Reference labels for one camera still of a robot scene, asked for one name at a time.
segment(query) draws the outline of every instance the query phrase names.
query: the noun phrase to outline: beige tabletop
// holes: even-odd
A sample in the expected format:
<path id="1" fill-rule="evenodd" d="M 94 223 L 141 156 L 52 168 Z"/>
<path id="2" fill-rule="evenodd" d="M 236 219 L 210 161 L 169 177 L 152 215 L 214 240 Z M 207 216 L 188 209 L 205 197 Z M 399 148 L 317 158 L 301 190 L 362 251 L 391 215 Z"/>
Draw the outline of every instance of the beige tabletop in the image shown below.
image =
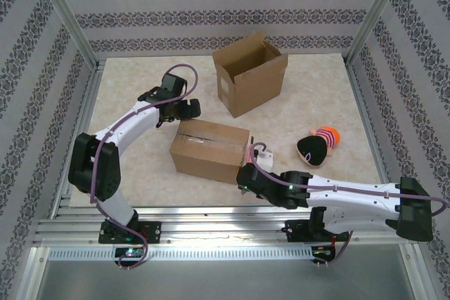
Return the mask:
<path id="1" fill-rule="evenodd" d="M 200 81 L 191 98 L 200 100 L 206 121 L 249 129 L 255 141 L 274 152 L 273 171 L 306 171 L 327 178 L 379 183 L 375 162 L 340 54 L 291 55 L 280 96 L 233 118 L 217 97 L 211 56 L 110 58 L 106 62 L 89 133 L 126 113 L 143 92 L 159 86 L 165 71 L 177 63 L 194 66 Z M 174 71 L 193 83 L 189 70 Z M 339 130 L 341 141 L 323 166 L 307 166 L 296 151 L 310 128 Z M 225 206 L 266 204 L 253 194 L 241 195 L 236 185 L 176 172 L 169 154 L 178 122 L 146 131 L 120 158 L 120 189 L 134 207 Z M 73 189 L 71 207 L 89 206 L 89 198 Z"/>

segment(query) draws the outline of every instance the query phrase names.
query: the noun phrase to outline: plush toy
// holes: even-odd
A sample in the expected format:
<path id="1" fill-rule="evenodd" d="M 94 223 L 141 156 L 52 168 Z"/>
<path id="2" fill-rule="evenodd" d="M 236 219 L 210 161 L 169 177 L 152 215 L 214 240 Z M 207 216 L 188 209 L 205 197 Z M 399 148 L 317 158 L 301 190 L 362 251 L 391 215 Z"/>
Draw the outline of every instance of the plush toy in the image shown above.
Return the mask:
<path id="1" fill-rule="evenodd" d="M 339 143 L 339 132 L 330 126 L 310 129 L 310 136 L 297 142 L 300 158 L 313 167 L 319 167 L 327 156 L 331 156 L 332 149 Z"/>

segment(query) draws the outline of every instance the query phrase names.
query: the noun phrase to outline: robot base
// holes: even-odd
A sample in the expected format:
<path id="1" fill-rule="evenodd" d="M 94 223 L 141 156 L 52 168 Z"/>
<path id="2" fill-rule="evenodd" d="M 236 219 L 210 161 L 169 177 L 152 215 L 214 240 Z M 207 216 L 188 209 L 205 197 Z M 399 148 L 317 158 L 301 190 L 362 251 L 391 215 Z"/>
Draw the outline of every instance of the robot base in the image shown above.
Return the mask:
<path id="1" fill-rule="evenodd" d="M 161 238 L 161 222 L 139 221 L 136 232 L 142 234 L 148 244 L 159 244 Z M 124 231 L 122 228 L 104 221 L 101 224 L 99 244 L 143 244 L 142 239 Z"/>

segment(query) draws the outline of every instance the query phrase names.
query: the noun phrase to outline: wall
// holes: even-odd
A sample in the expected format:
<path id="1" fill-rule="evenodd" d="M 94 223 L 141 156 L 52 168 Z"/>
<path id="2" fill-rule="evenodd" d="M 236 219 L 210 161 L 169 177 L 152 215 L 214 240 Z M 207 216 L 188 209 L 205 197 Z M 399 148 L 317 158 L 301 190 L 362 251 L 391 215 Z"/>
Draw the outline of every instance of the wall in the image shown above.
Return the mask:
<path id="1" fill-rule="evenodd" d="M 390 0 L 354 64 L 390 180 L 416 177 L 450 202 L 449 0 Z M 422 246 L 439 299 L 450 298 L 448 214 Z"/>
<path id="2" fill-rule="evenodd" d="M 67 1 L 106 58 L 205 55 L 259 29 L 291 53 L 341 53 L 373 0 Z"/>
<path id="3" fill-rule="evenodd" d="M 0 0 L 0 37 L 0 299 L 12 299 L 91 73 L 49 0 Z"/>

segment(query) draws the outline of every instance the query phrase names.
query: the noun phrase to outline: open cardboard box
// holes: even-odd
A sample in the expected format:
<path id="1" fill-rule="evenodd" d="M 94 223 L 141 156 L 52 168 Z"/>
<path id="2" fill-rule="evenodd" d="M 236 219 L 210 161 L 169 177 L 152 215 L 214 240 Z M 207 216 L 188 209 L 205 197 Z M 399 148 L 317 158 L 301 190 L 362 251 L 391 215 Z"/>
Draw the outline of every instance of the open cardboard box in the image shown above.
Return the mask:
<path id="1" fill-rule="evenodd" d="M 280 94 L 288 54 L 265 41 L 263 32 L 215 51 L 212 58 L 219 99 L 233 117 Z"/>
<path id="2" fill-rule="evenodd" d="M 236 185 L 249 137 L 247 129 L 187 119 L 179 124 L 170 155 L 178 172 Z"/>

